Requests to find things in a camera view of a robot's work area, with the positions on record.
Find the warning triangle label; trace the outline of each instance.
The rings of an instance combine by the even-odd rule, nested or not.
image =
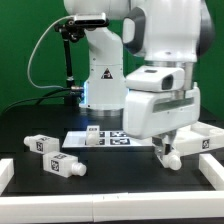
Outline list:
[[[111,75],[109,69],[107,68],[106,71],[104,72],[103,76],[101,79],[113,79],[113,76]]]

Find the green backdrop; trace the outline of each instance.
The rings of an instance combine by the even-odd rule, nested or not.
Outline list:
[[[224,118],[224,1],[207,0],[216,28],[216,40],[195,67],[195,80],[201,89],[201,103]],[[30,54],[45,29],[66,16],[63,0],[0,0],[0,111],[11,103],[40,97],[49,90],[31,86],[26,69]],[[121,34],[122,23],[112,21],[110,29]],[[72,58],[76,81],[88,77],[86,39],[73,44]],[[64,50],[61,36],[53,30],[43,41],[34,59],[32,77],[39,85],[65,86]],[[124,73],[133,71],[142,59],[124,52]]]

